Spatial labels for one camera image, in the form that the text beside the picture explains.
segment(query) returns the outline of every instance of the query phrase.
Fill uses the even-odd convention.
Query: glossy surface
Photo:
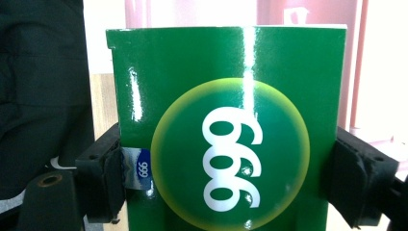
[[[151,150],[157,182],[128,191],[131,230],[325,229],[319,180],[336,136],[345,29],[107,38],[121,144]]]

